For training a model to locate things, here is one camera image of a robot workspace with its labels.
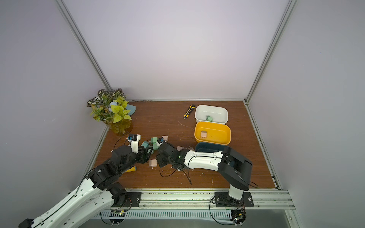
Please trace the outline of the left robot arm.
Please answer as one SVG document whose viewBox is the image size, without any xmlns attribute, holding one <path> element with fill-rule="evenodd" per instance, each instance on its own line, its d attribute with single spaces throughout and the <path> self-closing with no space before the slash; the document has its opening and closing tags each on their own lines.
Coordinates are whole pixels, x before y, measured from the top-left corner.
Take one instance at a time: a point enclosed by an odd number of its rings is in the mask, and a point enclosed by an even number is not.
<svg viewBox="0 0 365 228">
<path fill-rule="evenodd" d="M 117 182 L 119 177 L 136 163 L 146 163 L 153 147 L 138 147 L 136 153 L 128 145 L 113 150 L 110 159 L 92 169 L 80 185 L 35 219 L 27 218 L 20 228 L 78 228 L 92 216 L 113 205 L 132 205 L 125 188 Z"/>
</svg>

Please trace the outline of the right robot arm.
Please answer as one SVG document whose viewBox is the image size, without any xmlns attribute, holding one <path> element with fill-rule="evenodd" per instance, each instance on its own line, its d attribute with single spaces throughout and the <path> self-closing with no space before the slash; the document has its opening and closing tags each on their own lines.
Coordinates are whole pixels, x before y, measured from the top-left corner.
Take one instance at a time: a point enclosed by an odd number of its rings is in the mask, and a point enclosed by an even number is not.
<svg viewBox="0 0 365 228">
<path fill-rule="evenodd" d="M 177 150 L 166 142 L 159 146 L 156 159 L 161 168 L 170 164 L 181 171 L 206 169 L 218 172 L 230 184 L 228 196 L 231 199 L 242 200 L 243 193 L 250 188 L 253 164 L 231 147 L 216 152 L 197 152 Z"/>
</svg>

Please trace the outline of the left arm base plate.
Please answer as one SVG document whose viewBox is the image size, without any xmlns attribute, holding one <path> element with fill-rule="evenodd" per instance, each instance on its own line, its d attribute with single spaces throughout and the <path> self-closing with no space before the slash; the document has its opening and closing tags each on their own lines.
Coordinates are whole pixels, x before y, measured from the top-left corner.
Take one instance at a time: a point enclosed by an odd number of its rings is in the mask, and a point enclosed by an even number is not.
<svg viewBox="0 0 365 228">
<path fill-rule="evenodd" d="M 137 208 L 140 205 L 142 199 L 141 192 L 127 192 L 124 194 L 118 202 L 115 202 L 112 207 L 123 208 L 123 207 L 131 207 Z"/>
</svg>

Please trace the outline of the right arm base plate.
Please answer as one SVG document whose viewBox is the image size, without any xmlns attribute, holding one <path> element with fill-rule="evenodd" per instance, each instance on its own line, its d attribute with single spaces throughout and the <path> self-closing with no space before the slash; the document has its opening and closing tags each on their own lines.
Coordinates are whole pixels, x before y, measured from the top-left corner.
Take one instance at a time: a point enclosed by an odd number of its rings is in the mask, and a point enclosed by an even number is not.
<svg viewBox="0 0 365 228">
<path fill-rule="evenodd" d="M 250 192 L 243 192 L 241 199 L 235 199 L 229 196 L 228 192 L 215 192 L 213 204 L 217 207 L 235 207 L 235 208 L 253 208 L 254 202 Z"/>
</svg>

